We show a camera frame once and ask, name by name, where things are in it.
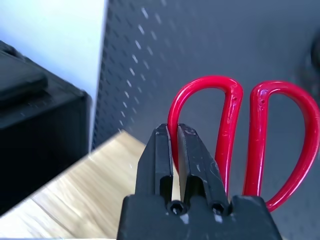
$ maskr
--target screw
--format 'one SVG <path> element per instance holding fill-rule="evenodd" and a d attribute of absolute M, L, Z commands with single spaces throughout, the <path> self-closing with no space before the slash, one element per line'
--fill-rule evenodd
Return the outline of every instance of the screw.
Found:
<path fill-rule="evenodd" d="M 214 214 L 216 215 L 222 215 L 224 213 L 224 206 L 219 203 L 219 202 L 215 202 L 214 204 L 212 204 L 212 211 Z"/>
<path fill-rule="evenodd" d="M 181 201 L 173 200 L 168 204 L 168 210 L 174 215 L 180 216 L 187 212 L 187 206 Z"/>

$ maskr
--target wooden surface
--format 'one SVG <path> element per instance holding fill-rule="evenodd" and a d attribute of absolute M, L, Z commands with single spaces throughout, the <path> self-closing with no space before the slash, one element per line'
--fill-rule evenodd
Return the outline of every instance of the wooden surface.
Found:
<path fill-rule="evenodd" d="M 117 134 L 2 216 L 0 237 L 115 239 L 144 148 L 128 133 Z M 174 199 L 180 198 L 177 181 Z"/>

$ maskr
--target scissor handle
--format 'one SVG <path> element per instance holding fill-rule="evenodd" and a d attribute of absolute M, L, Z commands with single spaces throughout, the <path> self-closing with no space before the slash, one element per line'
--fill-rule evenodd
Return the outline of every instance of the scissor handle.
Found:
<path fill-rule="evenodd" d="M 231 157 L 243 97 L 243 89 L 235 80 L 225 76 L 204 76 L 189 82 L 180 89 L 172 102 L 168 115 L 172 157 L 175 168 L 179 172 L 177 139 L 179 115 L 184 103 L 192 94 L 207 88 L 220 89 L 225 93 L 214 159 L 219 167 L 224 190 L 228 194 Z"/>
<path fill-rule="evenodd" d="M 320 113 L 316 101 L 303 89 L 283 81 L 265 81 L 250 95 L 250 127 L 244 195 L 260 196 L 267 138 L 268 101 L 272 94 L 291 98 L 301 109 L 305 136 L 298 162 L 283 187 L 266 202 L 270 212 L 283 204 L 298 188 L 314 162 L 320 144 Z"/>

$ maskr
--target scissors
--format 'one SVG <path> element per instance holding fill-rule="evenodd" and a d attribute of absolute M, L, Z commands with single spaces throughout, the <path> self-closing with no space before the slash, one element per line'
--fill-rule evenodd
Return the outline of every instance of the scissors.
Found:
<path fill-rule="evenodd" d="M 177 130 L 181 109 L 192 94 L 207 88 L 220 89 L 225 93 L 214 159 L 220 171 L 224 190 L 228 195 L 236 125 L 243 98 L 243 88 L 235 80 L 226 76 L 204 76 L 189 82 L 180 89 L 171 104 L 167 122 L 173 162 L 179 172 Z M 290 177 L 282 188 L 266 202 L 270 212 L 282 205 L 301 184 L 318 154 L 320 144 L 319 108 L 306 91 L 285 81 L 264 81 L 256 85 L 250 94 L 249 140 L 242 194 L 245 196 L 260 196 L 261 194 L 267 138 L 268 100 L 272 94 L 283 94 L 298 105 L 304 118 L 305 136 L 300 157 Z"/>

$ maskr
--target white wall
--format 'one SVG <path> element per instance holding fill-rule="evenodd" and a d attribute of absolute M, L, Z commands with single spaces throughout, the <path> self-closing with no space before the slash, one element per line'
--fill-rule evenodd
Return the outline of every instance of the white wall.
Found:
<path fill-rule="evenodd" d="M 96 104 L 108 0 L 0 0 L 0 40 L 85 90 Z"/>

